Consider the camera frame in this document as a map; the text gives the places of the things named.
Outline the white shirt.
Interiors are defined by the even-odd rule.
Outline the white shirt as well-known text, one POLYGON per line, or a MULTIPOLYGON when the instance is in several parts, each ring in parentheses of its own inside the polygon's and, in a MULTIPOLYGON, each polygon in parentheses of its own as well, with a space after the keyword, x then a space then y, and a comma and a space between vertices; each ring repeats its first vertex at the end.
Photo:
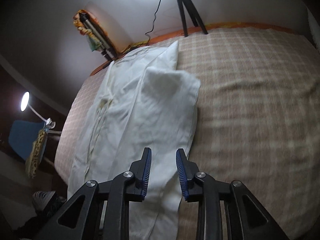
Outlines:
POLYGON ((76 143, 68 195, 104 182, 152 151, 146 198, 130 205, 131 239, 175 239, 181 190, 176 151, 189 152, 200 81, 177 69, 179 43, 143 47, 112 62, 76 143))

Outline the blue chair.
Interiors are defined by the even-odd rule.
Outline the blue chair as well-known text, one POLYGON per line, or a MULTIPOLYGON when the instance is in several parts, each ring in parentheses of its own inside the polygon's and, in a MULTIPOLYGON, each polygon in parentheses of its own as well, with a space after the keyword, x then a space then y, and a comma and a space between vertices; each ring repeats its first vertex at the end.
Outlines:
POLYGON ((44 128, 44 122, 29 122, 15 120, 11 126, 8 143, 10 147, 24 161, 29 157, 33 149, 33 142, 38 133, 44 128))

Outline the folded tripod stand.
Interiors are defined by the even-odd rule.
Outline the folded tripod stand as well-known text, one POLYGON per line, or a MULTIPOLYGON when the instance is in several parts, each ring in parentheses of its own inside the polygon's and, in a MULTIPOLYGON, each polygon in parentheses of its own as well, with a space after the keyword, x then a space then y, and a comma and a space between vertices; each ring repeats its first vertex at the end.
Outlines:
POLYGON ((88 36, 93 48, 99 50, 108 61, 115 60, 118 57, 118 52, 99 25, 94 23, 86 12, 79 14, 79 20, 84 26, 84 32, 88 36))

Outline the grey sneaker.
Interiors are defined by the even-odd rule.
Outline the grey sneaker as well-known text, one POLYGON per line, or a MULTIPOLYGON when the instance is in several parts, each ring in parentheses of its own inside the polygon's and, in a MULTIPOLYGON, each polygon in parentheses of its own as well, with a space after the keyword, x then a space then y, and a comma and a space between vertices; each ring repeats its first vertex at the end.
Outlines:
POLYGON ((36 213, 48 213, 59 209, 66 199, 56 191, 37 191, 32 196, 32 204, 36 213))

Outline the white clamp desk lamp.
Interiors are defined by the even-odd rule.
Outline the white clamp desk lamp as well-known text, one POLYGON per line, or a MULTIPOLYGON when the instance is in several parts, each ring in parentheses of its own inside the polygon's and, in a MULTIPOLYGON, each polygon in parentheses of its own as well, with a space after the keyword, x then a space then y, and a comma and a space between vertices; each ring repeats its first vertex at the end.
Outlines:
POLYGON ((51 118, 44 118, 40 113, 38 113, 29 103, 30 93, 25 92, 21 98, 20 110, 23 112, 27 108, 29 108, 38 118, 40 118, 44 122, 44 127, 48 130, 55 128, 56 122, 54 122, 51 118))

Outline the pink plaid blanket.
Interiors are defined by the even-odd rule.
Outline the pink plaid blanket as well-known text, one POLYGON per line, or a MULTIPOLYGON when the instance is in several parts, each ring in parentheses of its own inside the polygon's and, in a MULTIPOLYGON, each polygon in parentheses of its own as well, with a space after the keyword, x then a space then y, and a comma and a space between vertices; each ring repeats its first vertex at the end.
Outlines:
MULTIPOLYGON (((190 161, 216 180, 242 181, 290 239, 319 217, 319 52, 272 29, 215 29, 171 38, 177 69, 200 81, 190 161)), ((68 186, 76 143, 106 70, 82 85, 55 169, 68 186)), ((197 208, 181 197, 175 239, 194 239, 197 208)))

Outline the black mini tripod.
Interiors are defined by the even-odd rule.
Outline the black mini tripod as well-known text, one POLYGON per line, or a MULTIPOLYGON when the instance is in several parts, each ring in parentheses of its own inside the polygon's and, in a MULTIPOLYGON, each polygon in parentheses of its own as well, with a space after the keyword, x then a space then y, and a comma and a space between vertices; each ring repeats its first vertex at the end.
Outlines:
POLYGON ((177 0, 177 4, 178 4, 180 16, 181 16, 184 36, 188 37, 188 28, 187 28, 184 9, 187 10, 187 13, 190 16, 194 27, 200 27, 202 32, 205 35, 207 35, 208 31, 206 29, 206 26, 204 25, 204 22, 201 16, 199 15, 199 12, 197 11, 195 5, 193 4, 192 0, 177 0))

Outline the yellow patterned cloth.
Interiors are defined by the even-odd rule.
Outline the yellow patterned cloth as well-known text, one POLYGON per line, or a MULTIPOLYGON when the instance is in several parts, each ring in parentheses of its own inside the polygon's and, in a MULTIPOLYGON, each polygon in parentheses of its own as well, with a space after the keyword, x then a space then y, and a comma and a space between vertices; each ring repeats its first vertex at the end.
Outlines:
POLYGON ((34 179, 36 177, 36 172, 42 161, 44 154, 44 149, 47 142, 47 133, 44 129, 38 132, 36 140, 33 142, 33 147, 31 154, 26 159, 25 162, 25 172, 28 178, 34 179))

